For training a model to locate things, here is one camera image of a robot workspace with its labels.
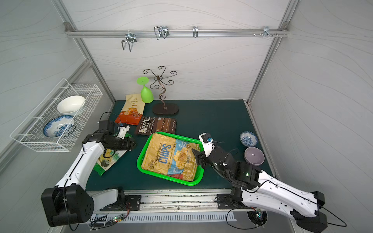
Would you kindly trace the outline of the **green seaweed snack bag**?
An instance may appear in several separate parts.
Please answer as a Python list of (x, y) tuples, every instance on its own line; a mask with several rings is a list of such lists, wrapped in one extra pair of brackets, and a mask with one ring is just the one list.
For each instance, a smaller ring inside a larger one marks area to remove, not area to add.
[(106, 151), (99, 157), (94, 165), (93, 170), (102, 176), (109, 170), (127, 151), (126, 150), (111, 150)]

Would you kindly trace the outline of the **brown Kettle chips bag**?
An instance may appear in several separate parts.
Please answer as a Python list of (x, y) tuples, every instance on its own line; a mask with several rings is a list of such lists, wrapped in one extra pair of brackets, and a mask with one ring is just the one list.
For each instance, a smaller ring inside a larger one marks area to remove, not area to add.
[(143, 116), (135, 130), (135, 134), (143, 136), (150, 136), (156, 132), (174, 134), (176, 125), (177, 120), (174, 118)]

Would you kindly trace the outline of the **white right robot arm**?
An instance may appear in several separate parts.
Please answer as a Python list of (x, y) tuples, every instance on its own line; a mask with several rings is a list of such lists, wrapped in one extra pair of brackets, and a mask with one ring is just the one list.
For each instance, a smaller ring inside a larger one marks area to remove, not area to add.
[(237, 161), (219, 146), (213, 150), (192, 150), (202, 168), (211, 167), (231, 185), (230, 194), (218, 194), (221, 209), (255, 209), (278, 213), (296, 221), (307, 231), (321, 233), (327, 226), (327, 216), (321, 212), (324, 194), (306, 192), (272, 177), (259, 167)]

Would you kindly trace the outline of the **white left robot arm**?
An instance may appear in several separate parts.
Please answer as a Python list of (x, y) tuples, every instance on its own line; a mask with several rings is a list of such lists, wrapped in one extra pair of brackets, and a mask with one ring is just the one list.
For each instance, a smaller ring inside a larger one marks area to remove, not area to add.
[(95, 212), (115, 207), (137, 211), (140, 195), (125, 195), (122, 188), (107, 189), (93, 196), (86, 191), (90, 173), (107, 149), (131, 151), (135, 145), (131, 137), (120, 138), (107, 133), (87, 135), (82, 142), (82, 149), (64, 177), (41, 195), (48, 224), (57, 227), (85, 223)]

